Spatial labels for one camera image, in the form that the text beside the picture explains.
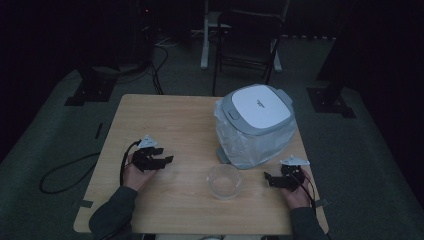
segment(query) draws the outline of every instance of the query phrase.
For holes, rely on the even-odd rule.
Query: white lid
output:
[[[232,102],[240,116],[258,129],[272,127],[291,115],[284,102],[265,85],[254,85],[236,91]]]

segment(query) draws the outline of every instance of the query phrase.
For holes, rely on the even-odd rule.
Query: dark background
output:
[[[211,9],[219,10],[223,2],[211,0]],[[81,66],[116,66],[121,56],[132,53],[116,43],[133,46],[126,43],[133,39],[135,28],[160,29],[188,45],[190,30],[202,28],[203,1],[140,1],[138,12],[133,11],[134,4],[0,2],[0,160],[57,82]],[[297,0],[291,2],[286,25],[289,36],[337,37],[317,79],[360,92],[421,202],[423,13],[423,3],[413,0]]]

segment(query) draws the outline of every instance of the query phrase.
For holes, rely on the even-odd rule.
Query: person's hand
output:
[[[128,162],[131,163],[133,155],[128,156]],[[135,191],[141,191],[150,179],[156,174],[157,170],[141,172],[133,164],[129,164],[125,167],[123,185],[134,189]]]
[[[302,185],[305,187],[306,190],[308,190],[309,179],[311,178],[305,170],[302,169],[302,171],[305,174],[305,181]],[[299,186],[293,192],[290,189],[286,188],[280,188],[280,191],[286,199],[290,209],[310,207],[311,200],[309,199],[308,194],[305,192],[305,190],[303,190],[302,187]]]

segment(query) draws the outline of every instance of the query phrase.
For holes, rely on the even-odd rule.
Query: person's right hand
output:
[[[302,185],[305,187],[306,190],[308,190],[309,179],[311,178],[305,170],[302,169],[302,171],[305,174],[305,181]],[[286,199],[290,209],[310,207],[311,200],[309,199],[308,194],[305,192],[305,190],[303,190],[302,187],[299,186],[293,192],[290,189],[286,188],[280,188],[280,191]]]

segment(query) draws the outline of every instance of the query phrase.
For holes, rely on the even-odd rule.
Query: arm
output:
[[[110,239],[117,236],[119,239],[131,239],[131,218],[135,208],[135,199],[140,191],[156,174],[154,171],[141,172],[132,164],[125,168],[123,186],[120,186],[91,216],[89,227],[94,239]]]
[[[108,202],[96,210],[89,222],[94,239],[109,239],[119,232],[125,232],[125,235],[131,237],[131,229],[123,230],[130,228],[128,224],[135,208],[137,195],[137,191],[121,186]]]
[[[310,176],[307,172],[303,186],[308,189]],[[328,240],[324,231],[318,223],[313,209],[310,206],[310,199],[303,188],[298,187],[293,192],[281,188],[281,193],[286,199],[290,208],[290,219],[292,224],[293,239],[295,240]]]

